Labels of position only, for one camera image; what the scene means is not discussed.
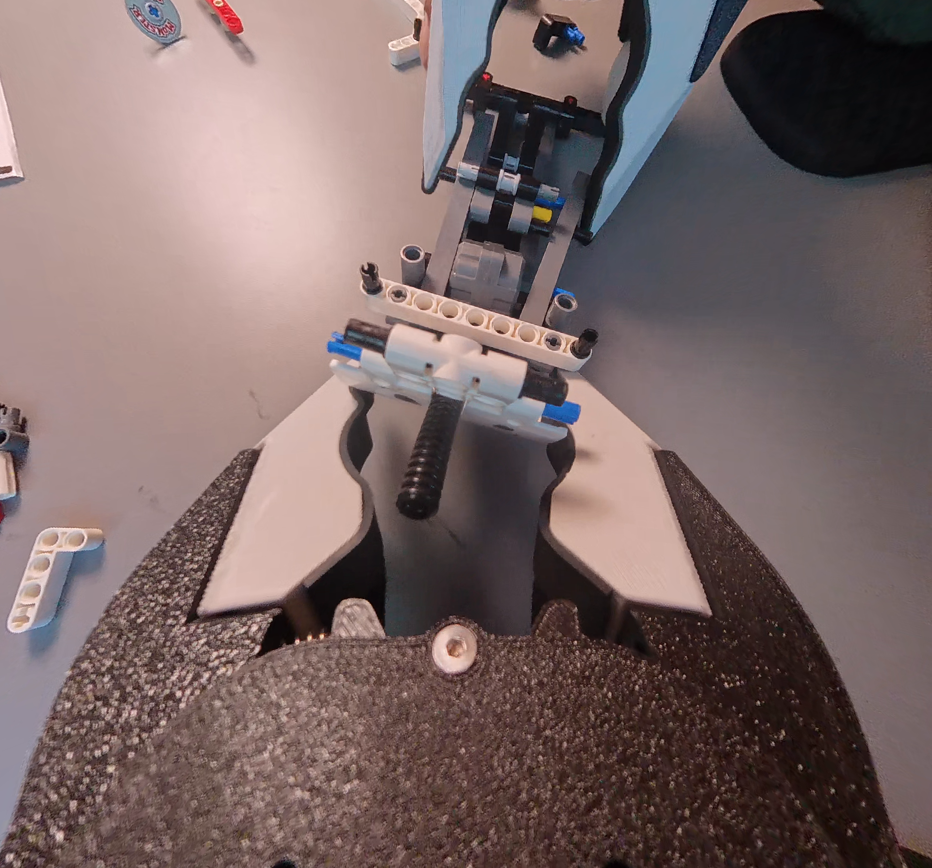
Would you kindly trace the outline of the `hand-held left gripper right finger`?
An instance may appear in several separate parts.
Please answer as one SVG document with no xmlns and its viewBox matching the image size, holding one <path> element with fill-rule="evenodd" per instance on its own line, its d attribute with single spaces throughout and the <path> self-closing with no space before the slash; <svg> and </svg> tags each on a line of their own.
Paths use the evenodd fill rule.
<svg viewBox="0 0 932 868">
<path fill-rule="evenodd" d="M 601 595 L 708 618 L 655 443 L 613 406 L 582 406 L 542 498 L 542 540 Z"/>
</svg>

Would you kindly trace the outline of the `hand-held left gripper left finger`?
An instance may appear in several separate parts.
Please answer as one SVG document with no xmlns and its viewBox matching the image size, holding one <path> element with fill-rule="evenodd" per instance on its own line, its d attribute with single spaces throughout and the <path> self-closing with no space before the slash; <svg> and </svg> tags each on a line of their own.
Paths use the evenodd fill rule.
<svg viewBox="0 0 932 868">
<path fill-rule="evenodd" d="M 385 557 L 362 477 L 373 402 L 332 377 L 264 438 L 193 617 L 279 608 L 330 621 L 362 598 L 384 620 Z"/>
</svg>

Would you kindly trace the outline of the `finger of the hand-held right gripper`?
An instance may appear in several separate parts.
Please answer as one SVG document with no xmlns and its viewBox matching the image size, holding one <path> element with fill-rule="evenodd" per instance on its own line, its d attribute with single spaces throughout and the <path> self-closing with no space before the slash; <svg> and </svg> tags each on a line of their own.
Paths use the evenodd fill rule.
<svg viewBox="0 0 932 868">
<path fill-rule="evenodd" d="M 432 193 L 460 135 L 467 93 L 491 55 L 507 0 L 432 0 L 423 119 L 422 189 Z"/>
<path fill-rule="evenodd" d="M 624 0 L 619 36 L 628 53 L 612 81 L 605 138 L 588 184 L 579 233 L 602 227 L 676 116 L 715 0 Z"/>
</svg>

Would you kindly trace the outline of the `white brick hood panel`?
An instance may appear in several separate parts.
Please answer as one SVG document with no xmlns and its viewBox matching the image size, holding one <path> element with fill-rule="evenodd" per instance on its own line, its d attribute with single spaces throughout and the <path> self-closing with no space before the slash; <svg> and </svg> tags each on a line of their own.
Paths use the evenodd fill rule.
<svg viewBox="0 0 932 868">
<path fill-rule="evenodd" d="M 393 67 L 402 68 L 422 63 L 422 31 L 425 10 L 420 0 L 388 0 L 392 12 L 404 20 L 406 34 L 389 41 L 387 49 Z"/>
</svg>

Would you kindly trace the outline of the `toy brick model car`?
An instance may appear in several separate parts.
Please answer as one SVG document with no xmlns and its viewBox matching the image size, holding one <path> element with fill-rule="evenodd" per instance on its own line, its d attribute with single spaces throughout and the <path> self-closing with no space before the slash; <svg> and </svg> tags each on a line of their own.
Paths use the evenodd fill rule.
<svg viewBox="0 0 932 868">
<path fill-rule="evenodd" d="M 467 95 L 473 125 L 431 253 L 402 247 L 400 280 L 376 264 L 361 292 L 384 324 L 352 319 L 332 334 L 332 370 L 361 391 L 426 408 L 396 505 L 413 519 L 439 507 L 462 419 L 546 443 L 579 419 L 567 374 L 598 333 L 569 331 L 578 303 L 557 280 L 581 218 L 588 176 L 559 188 L 535 173 L 542 145 L 604 134 L 602 118 L 573 96 L 555 100 L 501 85 L 483 72 Z"/>
</svg>

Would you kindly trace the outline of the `small black blue connector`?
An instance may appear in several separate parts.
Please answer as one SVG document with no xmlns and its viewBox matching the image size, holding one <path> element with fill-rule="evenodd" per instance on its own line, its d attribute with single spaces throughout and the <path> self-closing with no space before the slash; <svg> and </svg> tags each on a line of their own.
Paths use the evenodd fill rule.
<svg viewBox="0 0 932 868">
<path fill-rule="evenodd" d="M 532 37 L 534 49 L 543 55 L 582 49 L 585 42 L 585 35 L 577 23 L 564 15 L 555 13 L 542 14 Z"/>
</svg>

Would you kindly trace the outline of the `white angled brick piece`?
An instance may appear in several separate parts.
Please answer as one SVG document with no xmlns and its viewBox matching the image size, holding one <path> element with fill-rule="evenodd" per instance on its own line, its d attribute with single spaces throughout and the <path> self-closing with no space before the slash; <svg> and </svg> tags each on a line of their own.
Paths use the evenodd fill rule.
<svg viewBox="0 0 932 868">
<path fill-rule="evenodd" d="M 36 536 L 17 596 L 6 620 L 13 634 L 39 629 L 55 616 L 68 572 L 77 553 L 103 543 L 97 528 L 50 527 Z"/>
</svg>

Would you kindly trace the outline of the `pile of small brick pieces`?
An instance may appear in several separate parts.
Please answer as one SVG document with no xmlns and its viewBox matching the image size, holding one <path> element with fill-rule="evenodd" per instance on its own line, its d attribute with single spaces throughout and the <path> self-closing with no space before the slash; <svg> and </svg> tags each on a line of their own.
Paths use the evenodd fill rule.
<svg viewBox="0 0 932 868">
<path fill-rule="evenodd" d="M 19 408 L 1 404 L 1 521 L 6 515 L 5 503 L 18 496 L 17 470 L 23 465 L 29 449 L 28 419 Z"/>
</svg>

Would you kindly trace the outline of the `round grey disc piece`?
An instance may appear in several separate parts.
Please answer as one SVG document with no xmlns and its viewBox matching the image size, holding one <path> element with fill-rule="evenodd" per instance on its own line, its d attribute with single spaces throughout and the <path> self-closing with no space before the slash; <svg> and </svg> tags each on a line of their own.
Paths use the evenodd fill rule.
<svg viewBox="0 0 932 868">
<path fill-rule="evenodd" d="M 181 16 L 171 0 L 123 0 L 134 25 L 160 46 L 182 38 Z"/>
</svg>

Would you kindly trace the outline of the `sticker sheet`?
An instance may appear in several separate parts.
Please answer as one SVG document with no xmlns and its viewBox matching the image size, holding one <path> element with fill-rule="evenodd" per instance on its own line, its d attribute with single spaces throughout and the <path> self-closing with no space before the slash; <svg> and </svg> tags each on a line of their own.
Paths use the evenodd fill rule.
<svg viewBox="0 0 932 868">
<path fill-rule="evenodd" d="M 1 83 L 0 90 L 0 144 L 1 182 L 11 182 L 24 177 L 17 151 L 15 133 L 6 104 L 6 94 Z"/>
</svg>

